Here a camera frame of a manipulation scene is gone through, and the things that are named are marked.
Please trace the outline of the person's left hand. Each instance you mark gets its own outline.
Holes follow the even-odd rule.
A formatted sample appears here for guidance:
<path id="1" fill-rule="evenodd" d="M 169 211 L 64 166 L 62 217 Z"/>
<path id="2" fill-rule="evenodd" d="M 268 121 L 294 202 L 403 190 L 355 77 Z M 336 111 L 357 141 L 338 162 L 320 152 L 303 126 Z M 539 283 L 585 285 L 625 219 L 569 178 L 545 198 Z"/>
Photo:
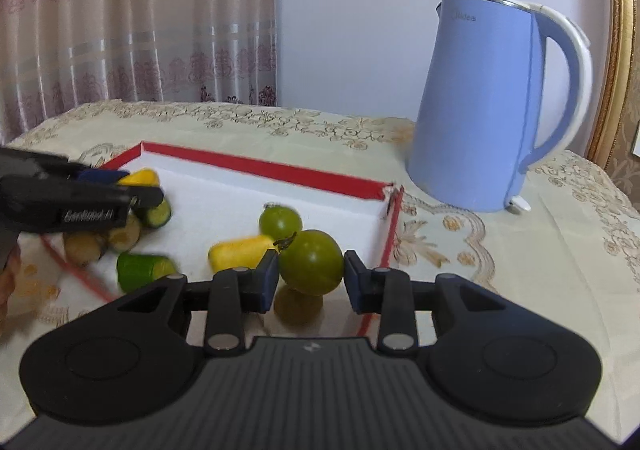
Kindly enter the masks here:
<path id="1" fill-rule="evenodd" d="M 0 323 L 6 321 L 8 301 L 15 289 L 15 277 L 21 270 L 21 248 L 15 244 L 0 274 Z"/>

